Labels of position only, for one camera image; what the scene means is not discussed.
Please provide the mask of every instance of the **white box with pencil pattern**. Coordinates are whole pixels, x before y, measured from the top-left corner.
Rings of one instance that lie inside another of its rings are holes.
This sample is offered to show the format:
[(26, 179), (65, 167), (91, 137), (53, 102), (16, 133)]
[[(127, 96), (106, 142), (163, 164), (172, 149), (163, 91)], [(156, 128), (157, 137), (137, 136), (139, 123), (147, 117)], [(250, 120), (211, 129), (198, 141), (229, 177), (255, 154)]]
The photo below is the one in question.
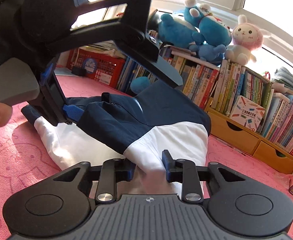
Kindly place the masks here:
[(265, 109), (262, 106), (248, 98), (238, 96), (229, 118), (255, 132), (259, 127), (264, 111)]

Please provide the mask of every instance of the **gray ribbed plate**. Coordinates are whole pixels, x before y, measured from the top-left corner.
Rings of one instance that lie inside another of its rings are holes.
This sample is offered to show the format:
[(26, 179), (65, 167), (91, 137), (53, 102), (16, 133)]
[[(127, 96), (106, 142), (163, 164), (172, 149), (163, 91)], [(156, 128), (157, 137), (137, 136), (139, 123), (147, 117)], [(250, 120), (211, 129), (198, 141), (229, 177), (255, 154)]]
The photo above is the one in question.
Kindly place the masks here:
[[(14, 240), (25, 239), (13, 235)], [(100, 205), (80, 228), (55, 240), (240, 240), (217, 227), (199, 205), (177, 195), (122, 195), (113, 204)], [(267, 239), (288, 240), (286, 234)]]

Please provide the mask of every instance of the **light blue stuffed toy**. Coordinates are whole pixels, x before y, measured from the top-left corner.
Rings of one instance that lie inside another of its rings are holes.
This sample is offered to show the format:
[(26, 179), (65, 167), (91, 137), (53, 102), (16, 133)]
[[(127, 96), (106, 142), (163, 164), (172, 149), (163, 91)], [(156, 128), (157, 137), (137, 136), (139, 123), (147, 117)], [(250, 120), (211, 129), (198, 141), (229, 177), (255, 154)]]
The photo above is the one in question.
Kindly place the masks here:
[(176, 47), (188, 49), (191, 43), (202, 44), (203, 36), (189, 22), (172, 17), (165, 13), (161, 15), (158, 26), (159, 39)]
[(199, 40), (207, 44), (218, 46), (229, 45), (232, 37), (229, 27), (223, 21), (213, 16), (211, 8), (207, 4), (197, 5), (196, 0), (185, 0), (184, 19), (199, 28), (202, 37)]
[(196, 52), (200, 60), (208, 61), (214, 65), (220, 65), (223, 60), (223, 53), (227, 48), (223, 44), (216, 47), (210, 44), (190, 45), (189, 50)]

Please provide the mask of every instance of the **stuffed animal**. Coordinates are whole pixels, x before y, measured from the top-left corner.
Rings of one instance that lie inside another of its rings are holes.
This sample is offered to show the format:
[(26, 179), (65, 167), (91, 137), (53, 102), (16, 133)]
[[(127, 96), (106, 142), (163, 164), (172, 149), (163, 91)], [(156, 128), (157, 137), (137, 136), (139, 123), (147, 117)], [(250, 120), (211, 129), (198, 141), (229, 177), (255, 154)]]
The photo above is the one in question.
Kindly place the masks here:
[(187, 49), (191, 43), (201, 44), (202, 35), (189, 22), (172, 17), (165, 13), (161, 15), (158, 26), (159, 38), (162, 42), (169, 42), (176, 47)]
[(223, 55), (221, 57), (220, 54), (225, 53), (227, 48), (223, 44), (216, 47), (210, 44), (202, 44), (190, 45), (189, 50), (196, 52), (200, 60), (219, 65), (223, 60)]
[(206, 41), (207, 44), (218, 46), (223, 44), (229, 45), (231, 38), (231, 31), (222, 20), (216, 18), (211, 13), (211, 7), (208, 4), (197, 5), (196, 0), (184, 0), (184, 19), (199, 28), (202, 43)]
[(263, 37), (270, 36), (270, 32), (248, 23), (246, 16), (240, 15), (238, 26), (232, 31), (233, 45), (227, 47), (224, 57), (242, 66), (247, 65), (250, 60), (256, 62), (257, 59), (251, 51), (260, 49), (263, 44)]

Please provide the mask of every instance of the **metal screw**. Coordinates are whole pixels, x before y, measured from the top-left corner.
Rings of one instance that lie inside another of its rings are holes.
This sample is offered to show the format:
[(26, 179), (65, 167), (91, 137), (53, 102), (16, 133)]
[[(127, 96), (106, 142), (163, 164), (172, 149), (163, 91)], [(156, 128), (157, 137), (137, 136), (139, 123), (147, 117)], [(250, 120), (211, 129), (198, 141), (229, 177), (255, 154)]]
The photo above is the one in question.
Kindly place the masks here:
[(157, 44), (157, 41), (156, 41), (156, 39), (155, 39), (155, 38), (153, 38), (153, 37), (151, 37), (151, 36), (150, 36), (150, 41), (152, 41), (153, 43)]
[(97, 197), (99, 201), (110, 201), (112, 198), (113, 196), (109, 193), (102, 193)]
[(186, 199), (189, 201), (198, 201), (201, 199), (201, 196), (197, 193), (186, 194)]

